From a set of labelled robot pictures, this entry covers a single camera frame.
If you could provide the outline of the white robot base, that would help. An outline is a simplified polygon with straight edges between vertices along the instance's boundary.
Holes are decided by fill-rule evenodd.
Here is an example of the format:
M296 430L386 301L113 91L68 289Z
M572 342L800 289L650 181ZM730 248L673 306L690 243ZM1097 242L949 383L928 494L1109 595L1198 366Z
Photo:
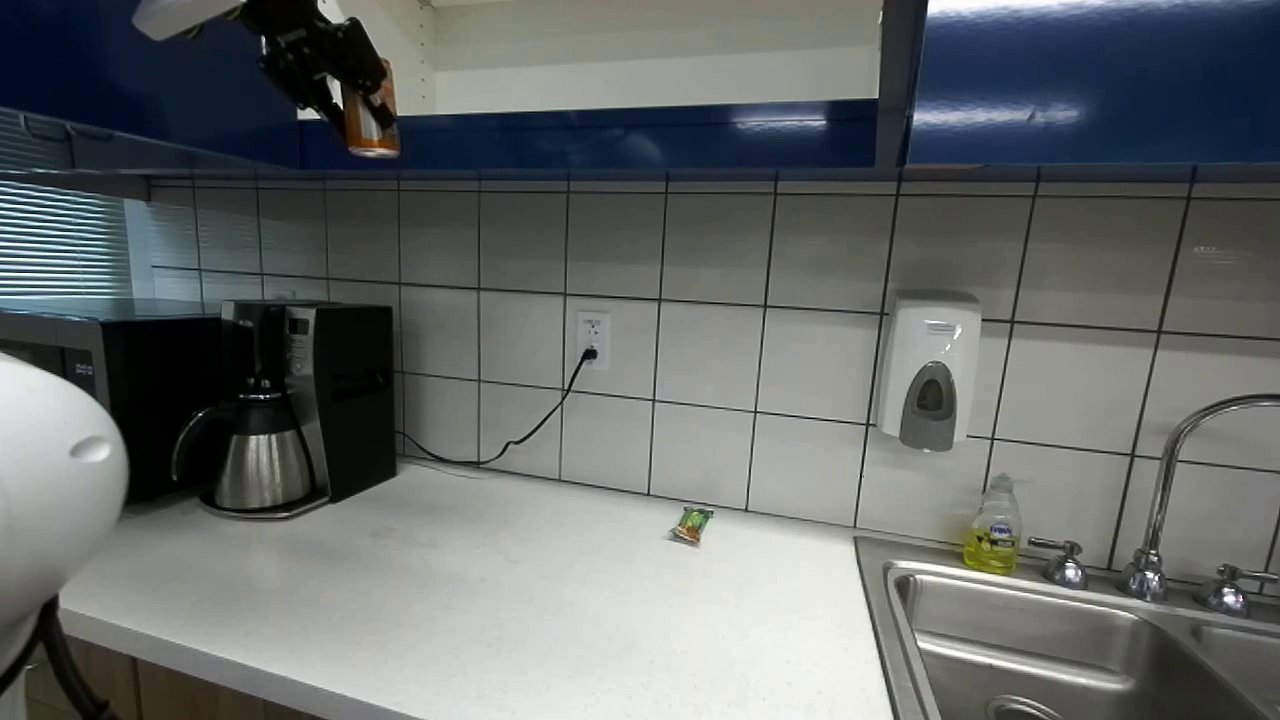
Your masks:
M130 448L83 390L0 356L0 655L113 535L130 494Z

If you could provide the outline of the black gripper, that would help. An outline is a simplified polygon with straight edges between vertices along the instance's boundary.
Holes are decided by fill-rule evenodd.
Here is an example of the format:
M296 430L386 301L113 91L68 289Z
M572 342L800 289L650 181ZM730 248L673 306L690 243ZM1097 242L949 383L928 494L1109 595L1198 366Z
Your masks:
M368 96L375 129L398 129L398 89L361 22L327 22L317 0L248 0L246 29L261 40L269 81L348 137L344 89Z

